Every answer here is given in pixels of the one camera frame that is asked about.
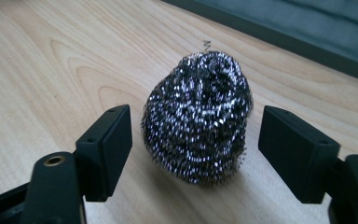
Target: light wood grain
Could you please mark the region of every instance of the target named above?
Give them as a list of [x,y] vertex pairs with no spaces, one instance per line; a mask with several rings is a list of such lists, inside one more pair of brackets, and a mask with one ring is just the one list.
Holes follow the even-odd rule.
[[[148,94],[202,40],[239,61],[255,99],[244,165],[210,188],[159,170],[139,128]],[[341,159],[358,153],[356,78],[157,0],[0,0],[0,193],[122,104],[133,148],[114,196],[86,204],[89,223],[328,223],[329,197],[299,203],[258,151],[264,105],[336,139]]]

